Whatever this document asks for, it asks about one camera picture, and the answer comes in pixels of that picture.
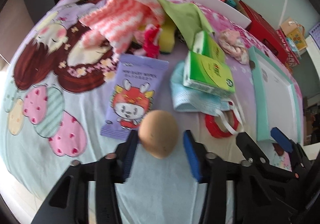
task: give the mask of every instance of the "green tissue package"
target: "green tissue package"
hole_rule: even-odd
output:
[[[236,91],[226,64],[195,52],[189,52],[186,58],[183,85],[221,97]]]
[[[225,62],[225,55],[221,47],[205,31],[196,34],[192,51],[218,62]]]

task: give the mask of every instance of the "pink heart print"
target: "pink heart print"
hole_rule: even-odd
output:
[[[34,125],[39,124],[47,113],[47,87],[42,85],[29,91],[24,98],[23,114]]]
[[[58,132],[48,141],[51,149],[58,156],[77,157],[87,146],[87,136],[81,124],[65,111]]]

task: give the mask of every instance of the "brown egg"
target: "brown egg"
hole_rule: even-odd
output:
[[[169,112],[151,111],[142,120],[138,134],[145,150],[162,159],[173,151],[179,130],[175,118]]]

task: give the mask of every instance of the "blue face mask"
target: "blue face mask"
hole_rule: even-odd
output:
[[[202,112],[218,116],[217,111],[229,111],[228,101],[219,96],[183,86],[184,61],[179,62],[170,79],[173,108],[179,112]]]

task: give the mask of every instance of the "bolt head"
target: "bolt head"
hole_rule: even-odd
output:
[[[208,159],[216,159],[217,155],[215,153],[206,153],[205,157]]]
[[[241,164],[243,167],[249,167],[249,166],[251,166],[251,163],[250,163],[249,161],[247,161],[247,160],[242,160],[242,161],[240,162],[240,164]]]
[[[70,162],[70,165],[73,166],[73,167],[76,167],[78,166],[79,164],[81,164],[81,162],[79,160],[72,160]]]
[[[116,157],[116,153],[109,153],[106,155],[105,159],[115,159]]]

